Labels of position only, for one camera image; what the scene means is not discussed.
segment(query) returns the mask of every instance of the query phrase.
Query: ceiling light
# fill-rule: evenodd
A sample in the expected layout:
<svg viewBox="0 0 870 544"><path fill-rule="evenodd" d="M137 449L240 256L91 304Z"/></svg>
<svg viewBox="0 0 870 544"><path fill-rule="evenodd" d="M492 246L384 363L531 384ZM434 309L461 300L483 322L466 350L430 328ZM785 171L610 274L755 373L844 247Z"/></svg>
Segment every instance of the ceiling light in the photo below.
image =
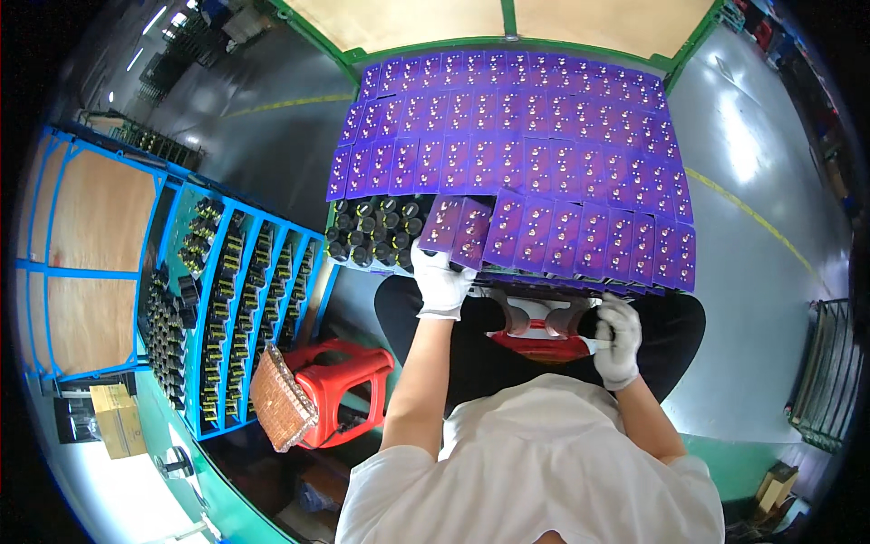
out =
<svg viewBox="0 0 870 544"><path fill-rule="evenodd" d="M145 35L145 32L147 32L148 30L151 30L151 27L154 26L154 23L156 23L157 20L160 18L160 16L163 15L165 12L166 12L166 6L160 8L160 11L157 12L157 14L154 16L154 18L151 19L148 22L148 24L145 25L145 30L142 30L143 36Z"/></svg>
<svg viewBox="0 0 870 544"><path fill-rule="evenodd" d="M140 48L139 48L139 51L136 53L136 56L133 57L133 60L131 60L130 63L127 64L127 71L130 71L130 68L133 67L133 63L135 63L135 62L136 62L136 59L139 58L139 55L142 54L142 50L143 50L143 49L145 49L145 48L144 48L144 47L140 47Z"/></svg>

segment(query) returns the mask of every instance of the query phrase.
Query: black pants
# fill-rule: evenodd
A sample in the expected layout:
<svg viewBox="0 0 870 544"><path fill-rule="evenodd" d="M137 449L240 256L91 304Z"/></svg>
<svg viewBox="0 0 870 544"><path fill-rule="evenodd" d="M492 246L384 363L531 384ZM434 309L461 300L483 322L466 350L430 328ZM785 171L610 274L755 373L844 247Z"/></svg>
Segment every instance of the black pants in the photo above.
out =
<svg viewBox="0 0 870 544"><path fill-rule="evenodd" d="M677 385L698 351L706 318L700 302L689 295L646 295L634 300L640 316L643 342L638 350L638 369L656 400L662 402ZM420 290L411 278L390 276L375 293L375 313L390 348L404 363L417 330L417 313L423 306ZM577 331L595 337L598 309L580 319ZM487 332L505 328L505 315L493 299L466 297L462 320L453 327L450 342L450 385L447 412L468 400L488 397L526 383L541 374L557 373L602 385L592 357L564 365L545 365L500 345Z"/></svg>

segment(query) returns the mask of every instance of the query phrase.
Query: blue metal rack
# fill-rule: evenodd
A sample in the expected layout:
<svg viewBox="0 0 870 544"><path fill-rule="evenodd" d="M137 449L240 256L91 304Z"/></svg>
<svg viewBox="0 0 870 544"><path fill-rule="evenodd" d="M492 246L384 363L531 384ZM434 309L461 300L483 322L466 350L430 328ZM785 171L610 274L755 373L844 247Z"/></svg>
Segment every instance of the blue metal rack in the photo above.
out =
<svg viewBox="0 0 870 544"><path fill-rule="evenodd" d="M147 290L151 284L150 276L153 269L163 267L168 271L169 283L167 285L168 294L179 297L181 295L178 286L178 278L190 274L181 258L177 255L178 250L183 247L183 238L189 232L187 225L191 219L196 217L194 206L202 198L212 198L221 202L224 205L224 211L217 222L216 232L211 241L211 249L207 253L204 260L204 267L201 273L198 274L198 283L200 291L200 299L197 305L197 322L196 328L184 331L184 349L183 377L184 377L184 409L180 411L185 424L190 428L191 434L196 440L203 440L213 436L218 436L222 433L227 433L237 429L243 425L256 420L255 414L248 414L249 403L249 387L251 383L252 369L255 366L257 353L257 337L262 322L266 299L271 287L272 279L278 263L278 257L281 254L285 244L289 243L292 246L292 262L291 276L285 281L284 296L278 300L278 320L271 328L272 341L278 339L281 332L284 316L291 303L291 293L296 277L299 275L300 266L305 255L306 248L312 246L311 255L311 272L308 274L312 278L316 277L320 269L322 259L325 257L323 252L319 250L322 245L320 239L322 234L314 232L299 225L295 225L286 219L279 218L270 213L264 212L252 205L246 204L235 199L229 191L224 187L206 179L202 179L177 165L167 165L164 168L150 164L142 164L132 160L124 155L122 151L112 152L100 147L97 143L91 143L78 138L75 135L61 132L58 129L47 127L43 134L47 138L45 153L42 156L42 162L34 165L35 171L38 171L38 176L34 176L36 180L36 189L34 194L39 194L38 186L42 182L45 166L49 155L55 151L61 143L69 144L69 149L63 156L63 162L57 174L57 188L54 190L52 207L50 211L50 220L48 225L48 241L46 242L46 250L44 258L40 255L43 263L32 262L29 259L16 259L16 269L26 271L23 285L17 285L18 289L23 290L22 297L26 296L26 315L25 312L20 316L19 321L26 326L23 331L22 338L29 342L30 352L33 353L36 370L33 371L44 379L55 379L58 381L68 379L81 379L88 377L97 377L106 373L121 372L127 370L149 370L149 367L144 364L147 358L144 357L142 334L138 330L140 318L140 299L143 298L143 292ZM142 246L141 256L139 258L138 270L135 272L125 271L104 271L104 270L83 270L64 268L50 265L49 247L50 247L50 232L51 218L54 217L54 206L57 204L57 195L60 188L60 180L63 179L64 170L69 163L82 150L92 151L103 157L111 158L119 163L136 168L139 171L150 173L154 179L155 197L151 203L151 213L148 218L148 225L144 232L144 242ZM217 421L206 422L203 417L203 410L200 403L200 379L202 375L202 357L204 352L204 341L206 330L210 323L210 304L212 299L212 284L216 281L215 275L218 270L218 263L221 260L222 250L224 248L224 239L231 228L233 212L241 212L244 214L244 219L241 221L239 230L242 234L243 247L241 252L240 267L234 278L235 292L234 296L228 301L229 318L224 322L226 331L226 339L221 345L222 360L219 367L220 382L219 393L217 395ZM32 230L34 225L34 216L36 215L35 206L30 210L29 217L23 217L22 225L27 231L27 254L32 255L31 248L33 239ZM244 375L241 379L241 397L238 400L231 400L227 394L227 387L230 381L230 354L231 344L235 332L238 332L237 322L240 314L240 304L242 292L245 287L245 279L247 278L249 267L251 266L252 255L257 246L258 234L261 232L269 232L271 234L271 261L263 270L265 284L260 288L258 297L258 307L251 312L252 330L248 337L248 356L244 362ZM65 375L60 367L56 364L55 354L51 350L51 343L48 344L49 360L37 360L37 351L34 345L34 334L30 328L30 273L41 272L45 277L45 283L48 284L48 278L76 278L76 279L122 279L136 282L135 303L133 304L133 345L130 346L130 355L119 360L117 365L102 368L97 371L87 373L77 373L73 375ZM306 298L299 304L299 316L294 323L294 333L298 332L298 325L305 315L307 309L307 299L311 293L314 281L306 280ZM45 328L50 339L50 320L48 306L48 289L44 288L45 296ZM234 416L226 415L226 407L236 401L238 413Z"/></svg>

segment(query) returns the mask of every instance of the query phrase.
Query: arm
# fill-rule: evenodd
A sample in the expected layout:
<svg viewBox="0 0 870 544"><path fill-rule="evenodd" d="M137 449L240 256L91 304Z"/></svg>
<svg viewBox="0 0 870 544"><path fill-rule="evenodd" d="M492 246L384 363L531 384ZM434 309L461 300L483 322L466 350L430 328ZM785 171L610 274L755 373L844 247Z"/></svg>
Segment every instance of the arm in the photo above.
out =
<svg viewBox="0 0 870 544"><path fill-rule="evenodd" d="M420 446L438 457L450 376L452 319L421 319L390 398L381 451L401 444Z"/></svg>
<svg viewBox="0 0 870 544"><path fill-rule="evenodd" d="M640 376L616 392L626 435L635 446L666 465L686 455L677 430Z"/></svg>
<svg viewBox="0 0 870 544"><path fill-rule="evenodd" d="M637 447L665 464L686 455L683 440L639 376L638 313L624 300L605 293L599 317L595 338L610 343L610 347L595 353L595 369L604 386L616 393L626 435Z"/></svg>
<svg viewBox="0 0 870 544"><path fill-rule="evenodd" d="M477 273L450 269L447 253L426 255L414 240L411 262L423 308L417 331L390 398L380 451L393 446L422 447L433 459L441 448L447 382L450 378L450 337L459 321L462 301Z"/></svg>

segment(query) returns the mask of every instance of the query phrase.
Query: copper mesh tray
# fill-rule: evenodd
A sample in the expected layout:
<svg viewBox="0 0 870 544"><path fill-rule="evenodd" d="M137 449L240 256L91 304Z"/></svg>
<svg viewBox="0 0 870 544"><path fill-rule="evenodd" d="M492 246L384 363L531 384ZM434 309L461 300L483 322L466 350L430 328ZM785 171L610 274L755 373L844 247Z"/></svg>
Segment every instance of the copper mesh tray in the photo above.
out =
<svg viewBox="0 0 870 544"><path fill-rule="evenodd" d="M251 378L251 400L276 452L285 453L318 423L318 409L296 383L274 344L266 344Z"/></svg>

